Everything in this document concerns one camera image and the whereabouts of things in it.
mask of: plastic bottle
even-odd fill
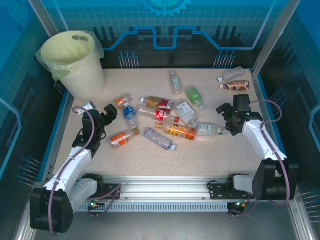
[[[165,134],[178,136],[184,139],[194,140],[196,137],[196,129],[189,126],[180,126],[175,123],[157,123],[157,129],[161,129]]]
[[[173,95],[181,94],[182,93],[181,83],[174,70],[170,71],[170,81],[171,81]]]
[[[173,111],[185,125],[188,125],[191,121],[196,122],[198,119],[198,114],[186,100],[177,101]]]
[[[187,86],[185,88],[185,95],[188,97],[190,102],[195,105],[200,110],[206,109],[206,106],[203,104],[203,98],[197,91],[194,86]]]
[[[165,150],[171,150],[174,151],[177,147],[176,144],[172,143],[172,140],[169,138],[161,135],[160,133],[157,133],[155,130],[147,127],[143,134],[146,139],[150,140],[151,142],[154,142],[158,146],[162,147]]]
[[[110,144],[113,146],[115,149],[119,148],[123,145],[125,145],[129,140],[131,141],[135,136],[139,135],[140,132],[137,131],[137,128],[135,132],[133,131],[123,131],[120,132],[112,137],[110,137]]]
[[[243,74],[245,74],[245,70],[241,66],[238,66],[234,69],[225,71],[222,76],[217,78],[217,81],[218,83],[230,83],[233,79],[241,77]]]
[[[211,122],[196,122],[193,127],[197,136],[213,137],[216,135],[228,135],[230,132],[223,126]]]
[[[123,109],[125,107],[125,103],[129,103],[131,100],[132,99],[129,94],[124,93],[122,96],[114,100],[114,102],[120,109]]]
[[[138,114],[139,116],[147,116],[159,122],[169,122],[169,121],[172,121],[174,123],[179,122],[179,117],[171,116],[164,109],[161,109],[161,108],[150,109],[142,104],[138,105],[138,107],[136,108],[136,114]]]
[[[141,103],[146,104],[146,106],[150,109],[164,109],[168,111],[169,113],[171,112],[173,108],[173,101],[167,100],[167,99],[162,99],[159,97],[154,97],[154,96],[145,96],[141,98]]]
[[[248,81],[233,81],[230,83],[220,84],[220,89],[232,91],[247,91],[249,89]]]
[[[130,106],[129,102],[126,102],[124,104],[123,116],[128,126],[128,129],[135,133],[139,132],[137,114],[135,112],[135,109],[132,106]]]

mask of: plastic bag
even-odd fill
[[[47,40],[35,56],[57,81],[103,59],[104,49],[93,32],[69,30]]]

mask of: speckled tabletop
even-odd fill
[[[246,92],[221,90],[216,78],[223,69],[176,69],[182,87],[194,85],[204,98],[206,109],[195,109],[201,122],[225,125],[216,108],[224,103],[233,102],[233,95],[249,94],[250,100],[257,99],[249,70],[239,80],[250,82]],[[163,97],[172,100],[186,99],[183,94],[174,96],[171,91],[169,69],[105,69],[107,85],[104,93],[93,100],[97,110],[104,107],[123,93],[132,97],[131,105],[136,107],[141,97]],[[74,100],[74,106],[84,102]],[[253,112],[261,112],[258,104],[253,104]],[[146,127],[155,129],[156,121],[138,116],[140,132]],[[56,160],[56,173],[67,159],[72,143],[82,128],[82,115],[70,113],[62,144]],[[150,142],[142,135],[120,148],[110,146],[108,137],[127,130],[123,113],[118,109],[117,119],[105,128],[107,138],[101,141],[101,147],[88,164],[84,172],[113,176],[227,176],[230,173],[255,173],[260,159],[243,134],[202,137],[194,141],[177,136],[166,135],[177,144],[175,151],[166,151]]]

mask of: white bucket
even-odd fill
[[[72,96],[81,101],[97,98],[106,88],[100,63],[103,49],[96,41],[86,32],[66,31],[50,38],[40,50],[53,78],[60,79]]]

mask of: green bottle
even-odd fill
[[[195,105],[200,110],[206,109],[206,106],[203,104],[203,98],[197,91],[194,86],[187,86],[185,88],[185,95],[188,97],[190,102]]]

